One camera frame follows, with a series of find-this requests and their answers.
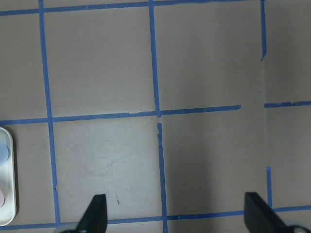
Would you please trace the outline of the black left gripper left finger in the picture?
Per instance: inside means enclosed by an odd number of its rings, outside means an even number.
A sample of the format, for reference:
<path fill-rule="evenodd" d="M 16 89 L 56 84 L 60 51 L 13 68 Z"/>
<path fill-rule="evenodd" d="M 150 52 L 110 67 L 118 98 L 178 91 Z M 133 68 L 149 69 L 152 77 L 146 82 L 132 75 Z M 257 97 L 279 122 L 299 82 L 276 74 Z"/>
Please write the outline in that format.
<path fill-rule="evenodd" d="M 75 228 L 76 233 L 105 233 L 107 230 L 106 195 L 95 195 Z"/>

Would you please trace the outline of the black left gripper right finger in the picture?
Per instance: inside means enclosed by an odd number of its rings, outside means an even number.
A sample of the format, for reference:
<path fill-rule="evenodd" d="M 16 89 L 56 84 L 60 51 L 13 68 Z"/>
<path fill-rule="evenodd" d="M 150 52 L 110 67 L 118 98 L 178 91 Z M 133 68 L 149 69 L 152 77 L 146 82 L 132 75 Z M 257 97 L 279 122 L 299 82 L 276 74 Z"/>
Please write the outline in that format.
<path fill-rule="evenodd" d="M 244 194 L 244 223 L 250 233 L 294 233 L 256 192 Z"/>

